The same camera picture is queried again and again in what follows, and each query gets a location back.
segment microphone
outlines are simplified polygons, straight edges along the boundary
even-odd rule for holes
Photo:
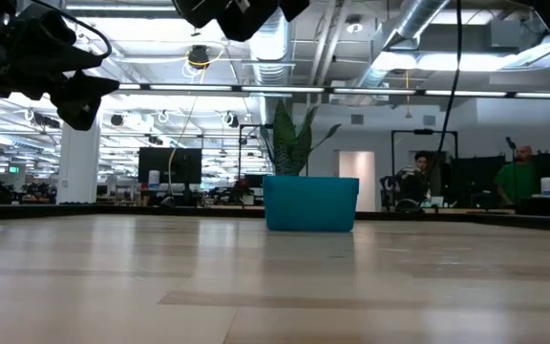
[[[517,149],[517,145],[511,141],[510,137],[506,137],[506,143],[508,144],[508,147],[515,150]]]

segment blue planter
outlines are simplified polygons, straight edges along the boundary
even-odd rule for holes
[[[355,178],[266,176],[266,226],[270,230],[349,232],[359,187]]]

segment black cable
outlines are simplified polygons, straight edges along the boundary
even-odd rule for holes
[[[445,120],[443,121],[443,128],[440,133],[440,142],[438,143],[438,149],[436,149],[436,154],[434,160],[430,164],[430,169],[426,175],[426,183],[429,183],[432,180],[432,174],[434,172],[434,167],[440,161],[440,154],[443,151],[443,145],[445,143],[445,137],[447,136],[447,126],[449,124],[449,117],[451,116],[452,108],[454,107],[455,100],[455,90],[457,90],[457,83],[459,82],[460,74],[460,64],[462,61],[462,1],[457,0],[457,5],[455,7],[455,14],[457,16],[457,69],[455,69],[454,84],[452,86],[451,95],[449,96],[449,102],[447,103],[447,111],[445,112]]]
[[[61,9],[58,9],[58,8],[56,8],[56,7],[54,7],[50,4],[47,4],[47,3],[45,3],[41,0],[31,0],[31,1],[34,2],[37,5],[41,5],[43,7],[49,8],[53,11],[57,11],[64,18],[73,21],[75,24],[77,24],[77,25],[81,26],[82,28],[84,28],[84,29],[96,34],[97,36],[99,36],[99,38],[101,38],[101,40],[103,40],[103,43],[105,43],[105,47],[107,48],[105,53],[99,55],[99,57],[101,57],[102,59],[105,59],[105,58],[109,57],[112,54],[112,43],[110,43],[110,40],[105,36],[105,34],[101,33],[101,31],[91,27],[90,25],[82,22],[81,20],[77,20],[72,15],[67,14],[66,12],[62,11]]]

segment black monitor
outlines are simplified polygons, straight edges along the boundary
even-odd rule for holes
[[[263,187],[265,175],[245,175],[245,181],[247,182],[247,187]]]
[[[97,185],[96,186],[96,195],[107,195],[107,185]]]
[[[169,183],[169,157],[173,148],[139,148],[137,181],[148,183],[150,171],[160,172],[160,182]],[[171,183],[201,183],[202,150],[178,148],[171,162]]]

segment doorway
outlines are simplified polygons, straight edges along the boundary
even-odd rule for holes
[[[337,176],[360,180],[356,211],[376,211],[374,152],[338,152]]]

